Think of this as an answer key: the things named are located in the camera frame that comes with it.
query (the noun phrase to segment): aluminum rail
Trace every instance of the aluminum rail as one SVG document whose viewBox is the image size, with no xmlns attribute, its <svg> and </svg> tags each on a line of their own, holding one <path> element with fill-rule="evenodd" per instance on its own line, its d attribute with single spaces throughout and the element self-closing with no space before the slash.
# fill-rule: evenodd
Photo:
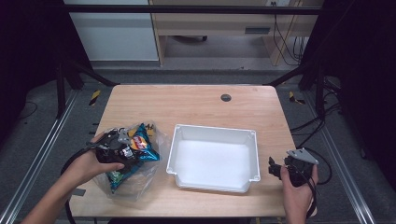
<svg viewBox="0 0 396 224">
<path fill-rule="evenodd" d="M 85 13 L 198 13 L 198 14 L 276 14 L 333 15 L 343 8 L 322 7 L 245 7 L 245 6 L 182 6 L 182 5 L 60 5 L 41 3 L 46 9 Z"/>
<path fill-rule="evenodd" d="M 313 99 L 314 96 L 305 91 L 303 91 L 303 94 L 304 98 L 307 99 L 312 114 L 316 116 L 317 113 L 315 107 L 313 106 L 315 102 Z M 362 224 L 375 224 L 375 219 L 370 211 L 370 208 L 364 200 L 361 191 L 359 190 L 359 187 L 353 178 L 353 175 L 349 172 L 349 169 L 347 168 L 347 165 L 339 152 L 340 150 L 332 140 L 332 136 L 330 135 L 326 125 L 320 130 L 320 132 L 325 144 L 328 146 L 327 149 L 332 161 L 334 162 L 334 168 L 337 171 L 337 174 L 340 175 L 341 183 L 344 186 L 346 195 L 348 196 L 352 207 L 355 210 L 359 222 Z"/>
<path fill-rule="evenodd" d="M 0 223 L 1 224 L 12 224 L 14 220 L 17 218 L 18 213 L 21 210 L 21 207 L 26 200 L 35 180 L 37 179 L 44 162 L 46 161 L 48 155 L 50 154 L 53 145 L 55 144 L 56 139 L 59 136 L 59 133 L 62 130 L 67 118 L 69 117 L 70 111 L 73 108 L 74 103 L 77 100 L 77 96 L 79 91 L 72 91 L 71 95 L 67 101 L 67 108 L 64 111 L 64 114 L 59 118 L 56 119 L 54 124 L 52 125 L 49 134 L 47 135 L 46 140 L 44 141 L 43 145 L 39 149 L 37 155 L 35 156 L 34 161 L 32 162 L 29 170 L 27 171 L 26 175 L 24 176 L 20 186 L 18 187 L 17 191 L 14 193 L 11 201 L 8 203 L 7 208 L 0 216 Z"/>
</svg>

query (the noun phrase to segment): gray floor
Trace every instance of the gray floor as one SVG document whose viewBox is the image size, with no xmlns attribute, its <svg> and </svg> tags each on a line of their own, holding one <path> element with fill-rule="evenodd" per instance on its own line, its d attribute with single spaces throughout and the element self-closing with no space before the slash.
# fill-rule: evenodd
<svg viewBox="0 0 396 224">
<path fill-rule="evenodd" d="M 210 36 L 206 42 L 186 37 L 170 38 L 165 58 L 165 65 L 152 63 L 124 63 L 121 69 L 114 70 L 119 64 L 97 63 L 98 73 L 111 80 L 121 83 L 189 83 L 189 84 L 254 84 L 268 83 L 287 73 L 293 66 L 282 63 L 273 67 L 259 37 L 218 37 Z M 92 137 L 96 123 L 100 121 L 111 88 L 83 76 L 86 84 L 78 92 L 77 100 L 70 111 L 59 137 L 46 158 L 38 177 L 33 184 L 25 203 L 17 215 L 21 220 L 35 203 L 56 181 L 64 162 L 78 149 L 84 146 Z M 297 89 L 299 77 L 293 78 L 277 87 L 279 100 L 285 112 L 290 128 L 297 127 L 315 115 L 310 104 L 300 105 L 291 102 L 290 91 L 296 99 L 308 103 L 312 91 L 301 92 Z M 88 105 L 92 93 L 101 90 L 95 106 Z M 333 95 L 326 98 L 326 106 L 337 103 Z M 36 111 L 26 119 L 19 120 L 12 130 L 11 136 L 0 151 L 0 210 L 6 209 L 12 196 L 29 171 L 35 155 L 46 139 L 56 116 L 55 82 L 32 90 L 27 101 L 37 105 Z M 35 105 L 28 103 L 23 115 L 29 115 L 35 110 Z M 300 133 L 311 133 L 315 124 Z M 356 183 L 361 196 L 376 223 L 396 223 L 396 193 L 388 185 L 374 161 L 363 160 L 360 146 L 357 145 L 345 118 L 334 111 L 326 118 L 326 130 L 331 134 L 343 161 L 346 163 L 352 180 Z M 299 145 L 306 135 L 294 135 L 296 145 Z M 317 133 L 306 144 L 328 160 L 333 169 L 333 177 L 327 185 L 319 186 L 318 213 L 308 219 L 308 223 L 361 223 L 357 216 L 353 197 L 348 195 L 346 185 L 341 176 L 346 171 L 338 171 L 334 167 L 331 148 L 322 133 Z M 319 175 L 325 178 L 329 171 L 321 166 Z M 57 223 L 66 223 L 62 211 Z M 93 223 L 91 219 L 78 219 L 78 223 Z M 278 217 L 262 217 L 261 223 L 279 223 Z"/>
</svg>

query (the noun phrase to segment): finger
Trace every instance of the finger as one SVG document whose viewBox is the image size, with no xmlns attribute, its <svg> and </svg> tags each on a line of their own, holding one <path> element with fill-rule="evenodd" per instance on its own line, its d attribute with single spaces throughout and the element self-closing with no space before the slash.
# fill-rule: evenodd
<svg viewBox="0 0 396 224">
<path fill-rule="evenodd" d="M 91 142 L 92 142 L 92 143 L 97 142 L 99 139 L 102 138 L 102 136 L 103 136 L 104 134 L 105 134 L 105 133 L 103 133 L 103 132 L 99 133 L 99 134 L 96 135 L 93 139 L 91 139 Z"/>
<path fill-rule="evenodd" d="M 113 163 L 101 163 L 101 173 L 117 171 L 124 168 L 125 165 L 118 162 Z"/>
<path fill-rule="evenodd" d="M 318 177 L 318 166 L 315 164 L 312 167 L 312 179 L 314 180 L 314 184 L 316 185 L 318 183 L 319 177 Z"/>
<path fill-rule="evenodd" d="M 284 165 L 280 168 L 280 178 L 282 179 L 282 183 L 284 187 L 292 186 L 290 182 L 289 170 Z"/>
</svg>

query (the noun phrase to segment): table top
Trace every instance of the table top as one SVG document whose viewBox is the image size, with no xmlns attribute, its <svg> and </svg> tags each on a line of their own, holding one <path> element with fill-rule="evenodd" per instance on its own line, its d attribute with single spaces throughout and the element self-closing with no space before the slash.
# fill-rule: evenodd
<svg viewBox="0 0 396 224">
<path fill-rule="evenodd" d="M 224 102 L 221 95 L 229 94 Z M 281 164 L 294 149 L 276 90 L 251 85 L 119 85 L 113 89 L 97 132 L 153 120 L 170 139 L 176 124 L 255 130 L 262 180 L 247 193 L 181 189 L 162 162 L 137 202 L 110 199 L 93 182 L 73 196 L 74 217 L 278 217 L 284 216 L 282 183 L 268 174 L 268 158 Z"/>
</svg>

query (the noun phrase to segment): wire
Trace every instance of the wire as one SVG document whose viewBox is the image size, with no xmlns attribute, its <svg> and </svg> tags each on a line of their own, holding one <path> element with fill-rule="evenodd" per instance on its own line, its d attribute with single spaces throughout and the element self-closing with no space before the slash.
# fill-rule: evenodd
<svg viewBox="0 0 396 224">
<path fill-rule="evenodd" d="M 326 93 L 326 94 L 324 95 L 324 98 L 326 98 L 326 97 L 329 96 L 329 95 L 335 95 L 335 97 L 338 98 L 337 93 L 336 93 L 336 92 L 333 92 L 333 91 L 329 91 L 328 93 Z"/>
<path fill-rule="evenodd" d="M 340 87 L 333 84 L 327 77 L 324 78 L 324 86 L 335 92 L 339 92 L 341 90 Z"/>
<path fill-rule="evenodd" d="M 312 136 L 314 136 L 315 133 L 320 131 L 320 129 L 322 129 L 324 127 L 324 123 L 325 123 L 324 120 L 322 120 L 320 122 L 320 124 L 318 125 L 318 127 L 311 134 L 309 134 L 309 136 L 307 138 L 305 138 L 305 140 L 299 146 L 297 146 L 297 148 L 302 147 L 303 144 L 305 144 L 309 139 L 311 139 Z"/>
<path fill-rule="evenodd" d="M 330 94 L 331 94 L 331 93 L 327 93 L 327 94 L 323 97 L 323 100 L 326 100 L 326 97 L 329 96 Z M 333 111 L 340 109 L 340 107 L 341 107 L 341 106 L 340 106 L 339 103 L 336 103 L 336 104 L 330 106 L 329 108 L 327 108 L 327 109 L 325 110 L 325 117 L 328 116 L 328 115 L 330 115 Z M 302 130 L 303 128 L 305 128 L 305 127 L 307 127 L 307 126 L 309 126 L 309 125 L 315 123 L 316 121 L 318 121 L 318 120 L 320 120 L 320 119 L 322 119 L 322 117 L 317 116 L 317 117 L 315 117 L 315 118 L 309 120 L 309 121 L 308 121 L 307 123 L 305 123 L 305 124 L 302 124 L 302 125 L 300 125 L 300 126 L 298 126 L 298 127 L 295 127 L 295 128 L 290 129 L 290 132 L 291 132 L 291 133 L 298 132 L 298 131 Z"/>
<path fill-rule="evenodd" d="M 280 49 L 279 45 L 278 45 L 277 42 L 276 42 L 276 38 L 275 38 L 275 32 L 276 32 L 276 31 L 279 33 L 280 38 L 282 39 L 282 42 L 283 42 L 283 44 L 284 44 L 286 50 L 288 51 L 290 57 L 291 57 L 295 62 L 297 62 L 297 64 L 288 63 L 288 62 L 286 61 L 286 58 L 285 58 L 285 56 L 283 55 L 282 50 Z M 283 61 L 284 61 L 285 64 L 287 64 L 287 65 L 300 65 L 301 59 L 303 58 L 303 52 L 304 52 L 304 36 L 302 37 L 302 40 L 301 40 L 301 42 L 300 42 L 300 54 L 296 54 L 296 53 L 295 53 L 295 46 L 296 46 L 297 38 L 298 38 L 298 37 L 295 37 L 295 38 L 294 38 L 293 54 L 291 54 L 291 53 L 290 53 L 290 50 L 289 50 L 289 48 L 288 48 L 288 44 L 287 44 L 287 42 L 286 42 L 286 39 L 285 39 L 285 38 L 283 37 L 283 35 L 280 33 L 280 29 L 279 29 L 279 27 L 277 26 L 276 14 L 274 14 L 274 32 L 273 32 L 274 43 L 275 43 L 275 45 L 276 45 L 276 48 L 279 50 L 279 53 L 280 53 L 280 55 L 282 56 Z"/>
<path fill-rule="evenodd" d="M 70 164 L 77 159 L 78 157 L 80 157 L 82 154 L 88 152 L 89 150 L 91 150 L 88 147 L 85 147 L 81 150 L 79 150 L 77 153 L 75 153 L 72 157 L 70 157 L 67 162 L 64 164 L 64 167 L 61 170 L 61 175 L 66 171 L 66 169 L 70 166 Z M 70 199 L 68 199 L 66 201 L 66 203 L 64 204 L 64 209 L 67 215 L 67 219 L 69 220 L 70 224 L 76 224 L 76 221 L 73 218 L 73 214 L 72 214 L 72 210 L 70 209 Z"/>
<path fill-rule="evenodd" d="M 274 15 L 273 39 L 274 39 L 274 43 L 275 43 L 275 45 L 276 45 L 276 48 L 277 48 L 277 50 L 279 50 L 279 53 L 280 53 L 280 55 L 282 56 L 282 59 L 283 59 L 283 61 L 285 62 L 285 64 L 287 64 L 287 65 L 299 65 L 299 64 L 297 64 L 297 63 L 288 63 L 288 62 L 286 61 L 286 58 L 285 58 L 285 56 L 283 55 L 282 50 L 280 49 L 279 45 L 276 43 L 276 39 L 275 39 L 275 32 L 276 32 L 276 30 L 279 32 L 280 37 L 282 38 L 282 41 L 283 41 L 283 43 L 284 43 L 284 46 L 286 47 L 286 49 L 288 50 L 288 52 L 289 52 L 289 54 L 290 54 L 288 45 L 286 44 L 286 41 L 285 41 L 285 39 L 283 38 L 283 35 L 280 33 L 279 28 L 277 27 L 276 14 L 275 14 L 275 15 Z"/>
<path fill-rule="evenodd" d="M 293 136 L 304 136 L 304 135 L 309 135 L 311 133 L 292 133 L 291 135 Z"/>
<path fill-rule="evenodd" d="M 312 191 L 312 198 L 313 201 L 311 203 L 311 206 L 309 207 L 308 211 L 306 212 L 306 218 L 311 217 L 311 215 L 314 213 L 315 208 L 317 207 L 317 187 L 315 185 L 315 182 L 313 181 L 313 183 L 311 183 L 311 181 L 309 181 L 308 179 L 306 179 L 306 177 L 304 176 L 303 173 L 301 173 L 301 171 L 295 166 L 292 165 L 294 167 L 294 169 L 297 171 L 297 173 L 300 174 L 300 176 L 303 177 L 304 181 L 306 184 L 308 184 L 309 188 Z"/>
<path fill-rule="evenodd" d="M 37 111 L 38 105 L 37 105 L 36 103 L 27 101 L 26 104 L 32 104 L 32 105 L 34 105 L 34 106 L 35 106 L 35 109 L 33 109 L 33 111 L 30 112 L 28 115 L 25 115 L 25 116 L 23 116 L 23 117 L 19 117 L 18 119 L 27 119 L 27 118 L 29 118 L 30 116 L 32 116 L 32 115 Z"/>
<path fill-rule="evenodd" d="M 314 149 L 309 148 L 309 147 L 304 147 L 304 149 L 319 156 L 326 163 L 327 167 L 329 167 L 329 176 L 327 177 L 326 180 L 324 180 L 322 182 L 318 182 L 318 185 L 325 185 L 325 184 L 329 183 L 329 181 L 332 179 L 332 167 L 330 166 L 330 163 L 326 159 L 324 159 L 324 157 L 322 155 L 320 155 L 318 152 L 316 152 Z"/>
</svg>

